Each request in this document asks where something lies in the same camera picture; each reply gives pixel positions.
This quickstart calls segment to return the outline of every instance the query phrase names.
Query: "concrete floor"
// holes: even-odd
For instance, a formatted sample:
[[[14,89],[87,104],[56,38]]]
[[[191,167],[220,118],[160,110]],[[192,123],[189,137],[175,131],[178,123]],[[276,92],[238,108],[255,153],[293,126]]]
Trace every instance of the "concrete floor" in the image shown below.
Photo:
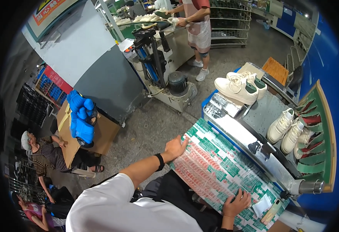
[[[260,67],[271,56],[283,64],[293,41],[274,29],[265,28],[251,21],[249,38],[245,48],[210,50],[209,75],[202,82],[195,81],[200,71],[198,67],[182,65],[179,71],[189,74],[189,81],[195,83],[198,95],[182,115],[159,100],[150,100],[144,106],[137,108],[126,120],[126,127],[121,128],[109,152],[102,156],[101,164],[105,166],[103,173],[97,173],[95,178],[79,177],[75,174],[50,172],[54,184],[66,186],[74,197],[92,184],[99,183],[107,177],[116,174],[140,159],[146,158],[164,150],[166,142],[178,134],[184,134],[201,116],[201,103],[214,90],[214,80],[225,77],[228,72],[252,62]],[[169,167],[153,174],[141,186],[168,172]]]

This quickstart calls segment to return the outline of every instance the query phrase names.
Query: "black wristband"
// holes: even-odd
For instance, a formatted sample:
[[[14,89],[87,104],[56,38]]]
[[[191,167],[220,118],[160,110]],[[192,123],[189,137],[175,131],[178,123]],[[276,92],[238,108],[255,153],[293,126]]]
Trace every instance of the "black wristband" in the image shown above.
[[[159,164],[160,164],[157,171],[161,171],[161,170],[163,169],[163,167],[164,167],[164,160],[163,160],[163,157],[161,156],[160,153],[155,154],[155,156],[158,157],[158,159],[159,159]]]

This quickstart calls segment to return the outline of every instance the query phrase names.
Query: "white wall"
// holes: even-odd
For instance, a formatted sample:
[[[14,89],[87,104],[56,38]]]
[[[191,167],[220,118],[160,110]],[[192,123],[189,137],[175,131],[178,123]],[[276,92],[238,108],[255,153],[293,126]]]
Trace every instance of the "white wall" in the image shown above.
[[[58,31],[61,37],[56,42],[48,42],[41,49],[27,27],[22,29],[38,55],[72,87],[102,54],[115,45],[115,40],[106,30],[91,1],[81,6]]]

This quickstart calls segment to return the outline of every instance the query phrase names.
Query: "white t-shirt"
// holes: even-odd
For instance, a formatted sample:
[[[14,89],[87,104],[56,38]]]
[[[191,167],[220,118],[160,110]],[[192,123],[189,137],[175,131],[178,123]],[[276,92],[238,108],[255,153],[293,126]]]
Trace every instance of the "white t-shirt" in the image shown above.
[[[202,231],[194,218],[171,203],[148,197],[130,203],[133,194],[132,180],[122,173],[86,189],[66,217],[66,231]]]
[[[155,5],[156,9],[160,9],[160,8],[163,8],[163,7],[166,8],[167,10],[172,10],[173,9],[170,0],[156,0],[154,2],[154,5]]]

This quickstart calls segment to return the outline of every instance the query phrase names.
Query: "worker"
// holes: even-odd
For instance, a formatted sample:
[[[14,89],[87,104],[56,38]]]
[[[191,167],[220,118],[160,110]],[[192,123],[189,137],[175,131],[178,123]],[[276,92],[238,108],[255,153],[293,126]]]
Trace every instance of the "worker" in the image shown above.
[[[213,209],[201,212],[188,198],[189,187],[170,171],[161,178],[155,196],[130,203],[139,184],[181,156],[187,144],[187,138],[181,144],[181,137],[177,136],[161,154],[131,164],[116,176],[83,191],[66,218],[66,231],[232,231],[234,217],[251,203],[251,194],[242,194],[241,189],[233,202],[234,196],[227,198],[223,216]]]
[[[180,18],[177,26],[188,27],[188,44],[194,49],[195,60],[188,61],[191,66],[201,67],[196,77],[197,81],[203,81],[210,73],[208,64],[210,56],[208,51],[211,47],[211,23],[210,23],[210,2],[209,0],[180,0],[182,5],[169,10],[166,14],[173,14],[185,11],[186,18]]]
[[[136,18],[136,16],[140,16],[140,15],[144,16],[147,14],[144,7],[140,3],[134,4],[133,1],[128,1],[126,2],[126,6],[129,7],[128,15],[131,19]]]
[[[172,10],[172,4],[170,0],[156,0],[154,2],[155,9],[165,8],[166,10]]]
[[[13,203],[15,204],[15,208],[23,210],[28,219],[37,224],[43,230],[49,231],[54,227],[65,225],[66,219],[51,216],[50,213],[47,213],[44,205],[40,206],[33,202],[24,202],[20,195],[12,191],[10,192],[10,195]]]
[[[57,142],[60,147],[54,147],[52,142]],[[63,151],[61,150],[61,147],[66,147],[66,144],[64,141],[60,141],[57,136],[46,136],[37,139],[32,133],[25,131],[21,136],[21,146],[26,151],[32,151],[31,157],[39,182],[50,202],[55,203],[50,192],[47,190],[43,176],[46,174],[46,169],[55,169],[60,172],[69,172],[72,170],[66,166]],[[90,170],[93,172],[103,172],[105,169],[104,166],[97,165],[96,161],[97,159],[89,156],[87,150],[79,149],[74,156],[71,166],[73,168],[84,163],[90,167]]]

